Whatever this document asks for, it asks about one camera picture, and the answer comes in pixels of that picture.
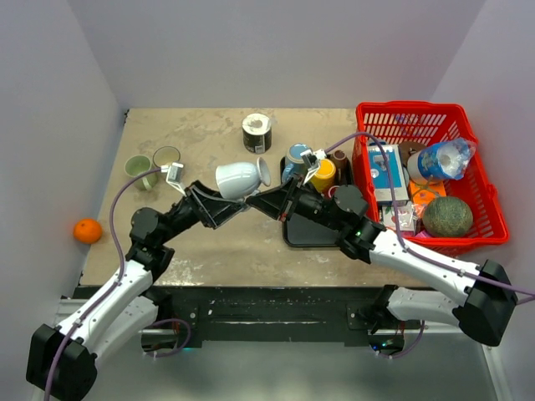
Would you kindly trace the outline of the blue butterfly mug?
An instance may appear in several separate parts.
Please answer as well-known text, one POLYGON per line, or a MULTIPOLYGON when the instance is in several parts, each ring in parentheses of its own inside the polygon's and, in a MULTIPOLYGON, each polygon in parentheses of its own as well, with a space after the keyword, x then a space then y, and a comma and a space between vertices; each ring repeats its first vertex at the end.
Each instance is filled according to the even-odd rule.
POLYGON ((281 173, 281 183, 284 184, 292 174, 301 175, 303 178, 308 173, 308 167, 304 164, 302 153, 311 148, 303 143, 298 143, 288 148, 284 158, 284 167, 281 173))

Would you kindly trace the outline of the light blue footed mug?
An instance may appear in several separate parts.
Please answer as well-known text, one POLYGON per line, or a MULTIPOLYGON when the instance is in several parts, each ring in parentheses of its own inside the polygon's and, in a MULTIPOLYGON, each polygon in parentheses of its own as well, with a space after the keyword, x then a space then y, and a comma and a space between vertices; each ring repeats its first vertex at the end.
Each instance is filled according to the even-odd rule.
POLYGON ((216 183, 223 199, 239 200, 251 195, 260 185, 271 185, 268 164, 262 157, 255 163, 236 162, 216 168, 216 183))

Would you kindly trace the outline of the cream enamel mug black rim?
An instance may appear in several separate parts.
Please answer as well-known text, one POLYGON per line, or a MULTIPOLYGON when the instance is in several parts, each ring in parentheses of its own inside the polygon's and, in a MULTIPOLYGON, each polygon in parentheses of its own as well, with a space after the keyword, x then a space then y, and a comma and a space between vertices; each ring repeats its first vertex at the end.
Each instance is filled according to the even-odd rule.
POLYGON ((175 146, 162 146, 152 155, 152 163, 155 167, 161 168, 172 163, 178 163, 181 159, 181 152, 175 146))

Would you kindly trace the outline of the green mug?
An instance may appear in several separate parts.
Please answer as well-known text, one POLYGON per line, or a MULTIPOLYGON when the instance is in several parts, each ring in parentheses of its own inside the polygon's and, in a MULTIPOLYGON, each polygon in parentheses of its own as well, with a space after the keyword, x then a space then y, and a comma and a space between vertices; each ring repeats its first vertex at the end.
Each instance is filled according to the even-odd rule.
POLYGON ((130 157, 125 163, 125 173, 134 179, 133 186, 140 191, 152 190, 158 182, 158 174, 154 172, 152 160, 145 155, 130 157))

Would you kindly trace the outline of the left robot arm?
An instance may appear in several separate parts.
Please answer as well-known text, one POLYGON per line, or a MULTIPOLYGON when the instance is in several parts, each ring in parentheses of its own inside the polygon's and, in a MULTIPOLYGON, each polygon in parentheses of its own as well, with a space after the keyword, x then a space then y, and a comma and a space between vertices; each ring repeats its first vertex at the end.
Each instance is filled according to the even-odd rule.
POLYGON ((59 324, 43 324, 33 333, 27 381, 43 390, 46 400, 83 399, 107 353, 144 327, 171 322, 171 304, 151 293, 175 253, 166 243, 197 223, 216 229, 246 208, 244 195, 196 181, 167 212, 137 210, 130 220, 130 249, 118 252, 112 277, 59 324))

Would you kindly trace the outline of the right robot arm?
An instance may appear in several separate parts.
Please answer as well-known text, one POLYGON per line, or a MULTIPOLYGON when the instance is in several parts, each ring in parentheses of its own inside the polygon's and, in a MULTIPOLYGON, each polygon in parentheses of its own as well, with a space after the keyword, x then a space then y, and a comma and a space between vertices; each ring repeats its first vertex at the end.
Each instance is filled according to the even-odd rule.
POLYGON ((500 264, 459 261, 399 238, 367 217, 368 204, 354 185, 340 186, 327 199, 291 179, 250 195, 247 204, 274 220, 301 216, 325 226, 337 233, 335 244, 348 258, 395 269, 429 286, 427 291, 384 286, 373 303, 356 312, 372 331, 397 322, 438 322, 481 344, 500 344, 518 303, 500 264))

